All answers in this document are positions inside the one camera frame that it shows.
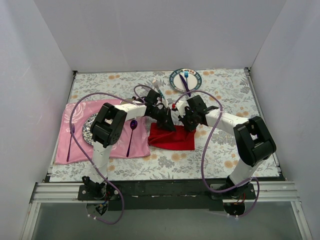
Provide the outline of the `red cloth napkin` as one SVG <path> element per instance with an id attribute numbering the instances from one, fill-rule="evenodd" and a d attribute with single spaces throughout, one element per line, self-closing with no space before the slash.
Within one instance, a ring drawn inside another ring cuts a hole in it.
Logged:
<path id="1" fill-rule="evenodd" d="M 150 146 L 172 150 L 172 151 L 193 151 L 195 150 L 196 131 L 187 131 L 181 125 L 175 125 L 175 131 L 161 129 L 156 123 L 150 126 L 148 144 Z"/>

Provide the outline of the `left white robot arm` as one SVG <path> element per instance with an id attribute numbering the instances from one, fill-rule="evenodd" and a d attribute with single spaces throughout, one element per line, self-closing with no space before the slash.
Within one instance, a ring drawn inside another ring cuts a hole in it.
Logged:
<path id="1" fill-rule="evenodd" d="M 175 131 L 171 109 L 158 101 L 159 97 L 159 93 L 150 90 L 142 100 L 126 100 L 125 104 L 120 105 L 104 103 L 100 108 L 90 128 L 93 140 L 92 170 L 88 176 L 82 177 L 86 193 L 95 200 L 106 196 L 107 163 L 112 146 L 120 139 L 126 121 L 150 117 L 161 129 Z"/>

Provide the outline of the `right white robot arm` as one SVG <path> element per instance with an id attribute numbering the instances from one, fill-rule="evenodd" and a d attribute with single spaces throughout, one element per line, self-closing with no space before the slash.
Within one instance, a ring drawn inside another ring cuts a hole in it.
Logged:
<path id="1" fill-rule="evenodd" d="M 276 150 L 276 144 L 260 116 L 253 118 L 240 117 L 224 113 L 223 107 L 207 106 L 203 99 L 196 95 L 186 101 L 178 100 L 172 104 L 177 110 L 179 120 L 184 128 L 193 131 L 198 125 L 219 129 L 235 138 L 239 161 L 226 178 L 225 184 L 218 189 L 211 188 L 205 178 L 205 187 L 213 195 L 228 195 L 237 199 L 245 192 L 254 172 L 262 161 L 267 160 Z"/>

